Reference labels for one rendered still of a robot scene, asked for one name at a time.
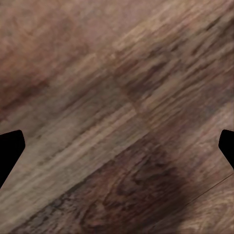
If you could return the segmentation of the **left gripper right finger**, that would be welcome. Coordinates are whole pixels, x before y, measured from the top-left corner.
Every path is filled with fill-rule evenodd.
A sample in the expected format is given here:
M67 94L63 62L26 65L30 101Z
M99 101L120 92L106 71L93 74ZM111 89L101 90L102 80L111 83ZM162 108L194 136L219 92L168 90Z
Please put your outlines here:
M234 132L222 130L218 146L234 169Z

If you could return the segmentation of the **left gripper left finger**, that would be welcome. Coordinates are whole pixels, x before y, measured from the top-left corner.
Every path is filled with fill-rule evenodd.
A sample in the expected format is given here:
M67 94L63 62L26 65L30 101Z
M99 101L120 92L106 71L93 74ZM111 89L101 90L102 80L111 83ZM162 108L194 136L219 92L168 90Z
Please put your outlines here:
M0 135L0 188L25 149L21 130Z

